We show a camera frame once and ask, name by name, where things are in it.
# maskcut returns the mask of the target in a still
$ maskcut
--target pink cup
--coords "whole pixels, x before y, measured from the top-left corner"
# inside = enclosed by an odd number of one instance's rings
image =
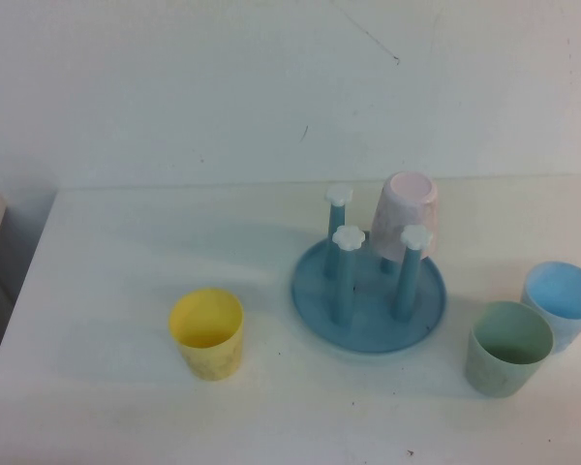
[[[370,242],[385,259],[401,262],[405,245],[400,234],[407,225],[424,225],[433,238],[422,259],[437,245],[437,186],[421,172],[401,171],[383,184],[370,232]]]

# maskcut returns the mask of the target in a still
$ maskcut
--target white flower cap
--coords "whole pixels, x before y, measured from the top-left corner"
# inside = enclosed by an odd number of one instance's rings
[[[363,241],[366,240],[366,234],[357,226],[339,226],[331,239],[342,250],[350,252],[361,247]]]
[[[333,206],[344,206],[352,199],[352,187],[349,184],[332,184],[327,188],[325,200]]]
[[[400,234],[400,240],[412,250],[424,250],[433,240],[433,234],[424,225],[408,225]]]

